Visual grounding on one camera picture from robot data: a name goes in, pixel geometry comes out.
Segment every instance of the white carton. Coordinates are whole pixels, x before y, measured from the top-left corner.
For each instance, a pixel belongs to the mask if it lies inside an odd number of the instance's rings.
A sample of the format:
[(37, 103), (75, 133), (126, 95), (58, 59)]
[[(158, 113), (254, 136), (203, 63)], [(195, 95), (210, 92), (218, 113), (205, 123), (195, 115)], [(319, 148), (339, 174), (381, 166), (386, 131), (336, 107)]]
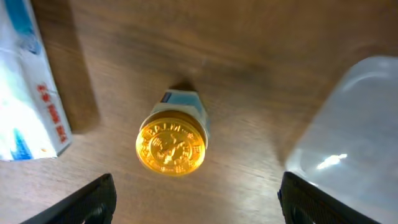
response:
[(30, 1), (0, 0), (0, 159), (57, 157), (71, 141)]

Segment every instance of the container lid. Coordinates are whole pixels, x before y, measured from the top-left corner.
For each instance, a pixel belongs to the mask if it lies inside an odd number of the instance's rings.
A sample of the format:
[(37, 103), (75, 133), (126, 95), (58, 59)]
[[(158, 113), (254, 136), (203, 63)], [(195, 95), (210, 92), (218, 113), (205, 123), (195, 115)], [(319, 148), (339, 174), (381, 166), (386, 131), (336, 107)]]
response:
[(140, 130), (136, 151), (149, 169), (181, 176), (202, 164), (206, 147), (200, 131), (189, 122), (179, 118), (159, 118)]

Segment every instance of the golden lid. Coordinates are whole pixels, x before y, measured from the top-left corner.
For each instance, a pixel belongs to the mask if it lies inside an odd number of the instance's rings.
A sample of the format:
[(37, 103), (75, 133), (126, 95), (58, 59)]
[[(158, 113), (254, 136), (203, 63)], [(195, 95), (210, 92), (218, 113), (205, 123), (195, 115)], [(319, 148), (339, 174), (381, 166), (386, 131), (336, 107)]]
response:
[(153, 171), (180, 176), (196, 170), (205, 158), (205, 142), (191, 123), (159, 118), (147, 123), (136, 141), (140, 161)]

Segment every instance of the brown wooden surface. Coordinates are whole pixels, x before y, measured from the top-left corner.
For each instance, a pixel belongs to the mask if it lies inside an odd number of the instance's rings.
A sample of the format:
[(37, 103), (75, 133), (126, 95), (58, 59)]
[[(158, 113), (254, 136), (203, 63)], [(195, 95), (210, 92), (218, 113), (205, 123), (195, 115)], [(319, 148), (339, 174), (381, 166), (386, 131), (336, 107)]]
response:
[[(283, 223), (294, 142), (344, 71), (398, 53), (387, 0), (33, 0), (74, 143), (0, 162), (0, 223), (19, 223), (105, 172), (114, 223)], [(165, 89), (200, 92), (212, 139), (192, 175), (143, 168), (134, 143)]]

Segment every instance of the small bottle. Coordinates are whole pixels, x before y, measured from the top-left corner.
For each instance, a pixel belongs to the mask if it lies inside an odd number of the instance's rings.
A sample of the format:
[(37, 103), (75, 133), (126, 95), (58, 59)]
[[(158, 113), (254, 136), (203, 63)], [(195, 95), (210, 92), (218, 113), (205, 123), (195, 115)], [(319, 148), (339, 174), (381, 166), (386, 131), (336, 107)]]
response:
[(167, 90), (140, 127), (137, 155), (149, 169), (181, 176), (203, 162), (208, 115), (196, 91)]

